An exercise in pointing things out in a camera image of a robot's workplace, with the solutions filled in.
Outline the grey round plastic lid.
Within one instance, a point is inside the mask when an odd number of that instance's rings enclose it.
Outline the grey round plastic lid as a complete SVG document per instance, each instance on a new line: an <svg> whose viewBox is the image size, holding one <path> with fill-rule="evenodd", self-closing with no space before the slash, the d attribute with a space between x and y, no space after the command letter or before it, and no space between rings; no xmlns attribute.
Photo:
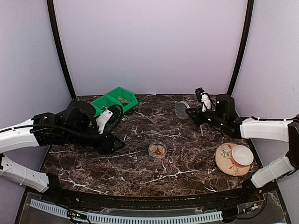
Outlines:
<svg viewBox="0 0 299 224"><path fill-rule="evenodd" d="M179 119L185 120L189 118L189 115L185 112L190 106L185 101L177 102L175 105L175 114Z"/></svg>

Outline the green bin mixed candies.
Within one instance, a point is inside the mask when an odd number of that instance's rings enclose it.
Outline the green bin mixed candies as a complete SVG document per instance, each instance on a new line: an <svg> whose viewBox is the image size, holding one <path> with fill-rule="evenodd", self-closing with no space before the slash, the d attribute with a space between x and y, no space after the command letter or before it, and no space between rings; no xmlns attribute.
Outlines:
<svg viewBox="0 0 299 224"><path fill-rule="evenodd" d="M90 104L96 110L95 116L98 116L101 115L105 109L112 106L114 104L114 101L110 97L104 95L92 101Z"/></svg>

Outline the clear plastic cup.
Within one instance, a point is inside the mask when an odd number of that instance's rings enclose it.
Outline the clear plastic cup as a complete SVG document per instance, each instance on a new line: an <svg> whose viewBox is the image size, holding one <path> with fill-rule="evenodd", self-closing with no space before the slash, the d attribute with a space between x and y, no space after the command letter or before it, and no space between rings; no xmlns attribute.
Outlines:
<svg viewBox="0 0 299 224"><path fill-rule="evenodd" d="M148 147L148 153L151 161L163 161L166 158L167 147L162 142L153 142Z"/></svg>

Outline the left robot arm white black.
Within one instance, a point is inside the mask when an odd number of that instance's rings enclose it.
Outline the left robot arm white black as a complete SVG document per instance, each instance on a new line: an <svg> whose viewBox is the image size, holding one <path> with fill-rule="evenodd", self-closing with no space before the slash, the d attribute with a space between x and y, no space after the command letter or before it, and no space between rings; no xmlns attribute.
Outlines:
<svg viewBox="0 0 299 224"><path fill-rule="evenodd" d="M47 193L55 203L63 203L58 176L31 170L9 159L5 153L26 147L66 144L93 147L99 154L111 155L125 147L113 134L123 116L122 106L115 104L101 114L85 101L73 100L59 113L42 113L0 131L0 176Z"/></svg>

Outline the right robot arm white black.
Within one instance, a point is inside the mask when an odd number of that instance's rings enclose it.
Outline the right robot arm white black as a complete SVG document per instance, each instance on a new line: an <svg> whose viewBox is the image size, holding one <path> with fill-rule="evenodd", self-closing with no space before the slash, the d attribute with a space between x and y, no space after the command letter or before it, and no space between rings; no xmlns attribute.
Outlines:
<svg viewBox="0 0 299 224"><path fill-rule="evenodd" d="M239 117L235 112L235 100L228 94L219 94L215 102L202 88L195 90L199 108L185 110L198 126L209 124L219 128L224 134L234 139L266 139L286 142L287 153L272 161L269 165L257 170L247 185L239 191L238 198L249 202L256 196L256 188L285 175L291 175L299 169L299 118L263 119Z"/></svg>

